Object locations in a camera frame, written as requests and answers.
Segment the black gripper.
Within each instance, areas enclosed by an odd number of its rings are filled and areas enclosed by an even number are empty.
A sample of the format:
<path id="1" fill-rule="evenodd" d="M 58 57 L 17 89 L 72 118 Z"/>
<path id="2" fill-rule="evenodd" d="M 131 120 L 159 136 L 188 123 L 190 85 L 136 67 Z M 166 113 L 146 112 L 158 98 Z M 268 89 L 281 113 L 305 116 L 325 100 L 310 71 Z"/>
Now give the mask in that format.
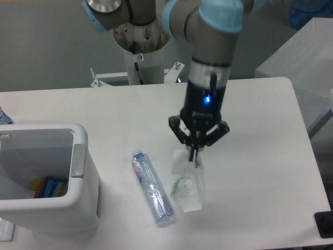
<path id="1" fill-rule="evenodd" d="M 194 159 L 194 150 L 200 151 L 211 146 L 230 131 L 228 124 L 222 120 L 221 107 L 226 86 L 205 89 L 188 81 L 184 107 L 181 116 L 170 116 L 168 123 L 181 144 L 189 147 L 189 161 Z M 186 128 L 195 133 L 194 142 L 180 127 L 181 119 Z"/>

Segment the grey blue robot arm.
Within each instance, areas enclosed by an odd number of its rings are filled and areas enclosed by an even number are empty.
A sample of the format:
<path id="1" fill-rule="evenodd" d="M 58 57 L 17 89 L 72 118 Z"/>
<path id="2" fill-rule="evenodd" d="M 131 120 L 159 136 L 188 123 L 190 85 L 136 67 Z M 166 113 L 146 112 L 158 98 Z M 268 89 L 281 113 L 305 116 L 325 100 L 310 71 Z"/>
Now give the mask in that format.
<path id="1" fill-rule="evenodd" d="M 170 38 L 193 47 L 184 106 L 169 126 L 189 161 L 228 131 L 221 107 L 244 15 L 263 1 L 83 1 L 97 32 L 112 31 L 124 51 L 129 84 L 162 83 L 161 52 Z"/>

